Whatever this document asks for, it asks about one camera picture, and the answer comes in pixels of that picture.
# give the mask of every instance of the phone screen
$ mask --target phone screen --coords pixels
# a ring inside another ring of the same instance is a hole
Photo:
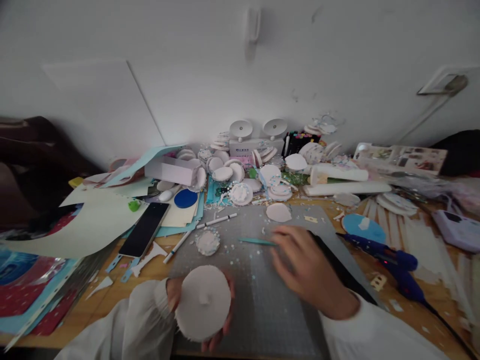
[[[142,257],[155,238],[169,206],[167,203],[151,203],[118,253],[133,258]]]

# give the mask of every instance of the white board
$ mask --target white board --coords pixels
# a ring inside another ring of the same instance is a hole
[[[47,64],[43,70],[117,158],[139,157],[165,143],[126,60]],[[108,155],[98,159],[107,164]]]

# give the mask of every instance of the cable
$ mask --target cable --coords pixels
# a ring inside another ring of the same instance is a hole
[[[427,300],[421,301],[420,302],[424,307],[427,308],[428,311],[430,311],[433,315],[435,315],[442,323],[445,325],[445,327],[451,332],[451,334],[455,337],[457,342],[461,345],[463,350],[465,350],[466,354],[470,357],[471,360],[478,360],[478,358],[475,356],[472,350],[468,347],[468,345],[463,341],[463,339],[460,337],[460,335],[449,325],[448,322],[445,321],[445,319],[439,314],[437,310],[434,309],[432,305],[430,305]]]

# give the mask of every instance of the cutting mat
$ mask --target cutting mat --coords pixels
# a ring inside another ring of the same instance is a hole
[[[302,226],[320,235],[355,279],[380,303],[357,263],[335,235],[324,210],[320,206],[291,206],[290,209],[292,220],[286,224]],[[215,209],[206,210],[202,221],[213,220],[215,212]],[[242,357],[328,359],[316,310],[286,288],[272,266],[269,246],[238,241],[238,238],[268,240],[279,223],[267,217],[266,206],[228,206],[216,216],[233,213],[238,216],[213,226],[220,234],[220,248],[214,255],[205,257],[197,251],[193,241],[202,230],[195,230],[176,253],[169,274],[170,277],[185,276],[198,266],[214,265],[233,275],[234,317],[230,334],[222,340],[218,352]],[[317,218],[318,223],[305,221],[304,216]],[[176,348],[198,351],[200,344],[179,336]]]

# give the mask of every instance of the wall outlet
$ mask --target wall outlet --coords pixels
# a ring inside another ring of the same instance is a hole
[[[455,79],[457,76],[468,76],[469,73],[475,70],[479,70],[480,65],[471,66],[458,66],[458,65],[446,65],[441,67],[435,75],[422,87],[416,94],[417,95],[435,95],[445,94],[445,86]]]

